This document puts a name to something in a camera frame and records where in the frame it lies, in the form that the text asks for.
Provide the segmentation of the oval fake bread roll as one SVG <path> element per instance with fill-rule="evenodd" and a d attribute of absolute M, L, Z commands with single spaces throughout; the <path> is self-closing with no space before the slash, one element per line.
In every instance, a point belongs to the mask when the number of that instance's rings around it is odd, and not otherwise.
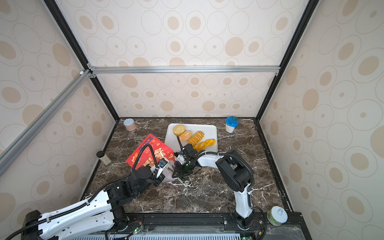
<path fill-rule="evenodd" d="M 192 131 L 185 131 L 180 136 L 179 139 L 181 142 L 188 141 L 193 136 Z"/>

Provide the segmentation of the twisted yellow fake bread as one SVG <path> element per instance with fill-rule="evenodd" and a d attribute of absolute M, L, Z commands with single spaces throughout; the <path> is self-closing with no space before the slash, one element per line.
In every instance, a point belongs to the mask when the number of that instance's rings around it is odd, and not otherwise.
<path fill-rule="evenodd" d="M 215 139 L 208 139 L 204 142 L 201 142 L 201 143 L 194 145 L 194 149 L 197 151 L 201 151 L 201 150 L 206 149 L 207 147 L 213 146 L 215 143 L 216 143 Z"/>

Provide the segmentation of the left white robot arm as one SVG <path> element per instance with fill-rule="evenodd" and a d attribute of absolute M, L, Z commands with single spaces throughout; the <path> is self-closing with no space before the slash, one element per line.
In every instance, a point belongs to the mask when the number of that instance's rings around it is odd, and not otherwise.
<path fill-rule="evenodd" d="M 157 159 L 150 144 L 145 144 L 135 159 L 132 171 L 100 187 L 91 197 L 57 211 L 26 215 L 21 229 L 10 234 L 12 240 L 71 240 L 100 231 L 119 232 L 129 225 L 124 205 L 150 186 L 158 186 L 165 178 L 169 163 L 161 154 Z"/>

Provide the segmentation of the round fake bread bun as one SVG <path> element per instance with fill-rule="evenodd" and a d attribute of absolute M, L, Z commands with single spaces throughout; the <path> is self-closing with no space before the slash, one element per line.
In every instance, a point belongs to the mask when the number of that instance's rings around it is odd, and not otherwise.
<path fill-rule="evenodd" d="M 186 131 L 186 128 L 183 125 L 177 125 L 173 128 L 173 133 L 176 136 L 182 135 Z"/>

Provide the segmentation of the red paper gift bag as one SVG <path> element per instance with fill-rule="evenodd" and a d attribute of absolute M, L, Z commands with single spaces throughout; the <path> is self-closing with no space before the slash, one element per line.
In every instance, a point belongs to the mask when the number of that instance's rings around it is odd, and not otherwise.
<path fill-rule="evenodd" d="M 136 169 L 139 169 L 140 167 L 150 166 L 151 170 L 154 172 L 156 169 L 154 160 L 158 163 L 159 167 L 160 160 L 165 158 L 168 160 L 167 165 L 163 168 L 163 175 L 165 176 L 165 179 L 163 180 L 163 183 L 169 183 L 174 182 L 177 180 L 177 178 L 173 178 L 172 175 L 174 173 L 174 170 L 176 168 L 176 163 L 178 163 L 178 160 L 175 156 L 174 151 L 167 146 L 165 143 L 161 142 L 158 138 L 153 136 L 152 134 L 149 134 L 140 144 L 139 146 L 134 150 L 134 152 L 127 158 L 126 162 L 133 168 L 137 158 L 139 157 L 139 153 L 144 148 L 144 145 L 149 144 L 154 152 L 154 156 L 152 155 L 151 150 L 147 147 L 136 166 Z"/>

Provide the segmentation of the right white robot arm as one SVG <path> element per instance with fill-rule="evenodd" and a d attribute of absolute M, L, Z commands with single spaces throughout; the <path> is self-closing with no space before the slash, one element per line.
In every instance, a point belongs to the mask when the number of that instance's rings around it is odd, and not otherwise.
<path fill-rule="evenodd" d="M 251 190 L 255 184 L 254 172 L 250 165 L 235 150 L 228 153 L 197 151 L 191 144 L 182 145 L 177 137 L 181 151 L 177 154 L 175 170 L 172 177 L 181 182 L 188 180 L 195 168 L 210 167 L 218 169 L 228 187 L 234 191 L 236 210 L 230 214 L 241 230 L 248 230 L 256 222 L 255 212 L 260 211 L 261 230 L 266 229 L 266 216 L 260 207 L 252 205 Z"/>

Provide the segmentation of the ridged fake bread stack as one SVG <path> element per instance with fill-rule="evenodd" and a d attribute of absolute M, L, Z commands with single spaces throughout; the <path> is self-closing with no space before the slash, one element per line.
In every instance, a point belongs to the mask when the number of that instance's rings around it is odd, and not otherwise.
<path fill-rule="evenodd" d="M 194 146 L 198 144 L 204 138 L 204 136 L 205 135 L 203 132 L 197 131 L 191 138 L 189 138 L 188 143 Z"/>

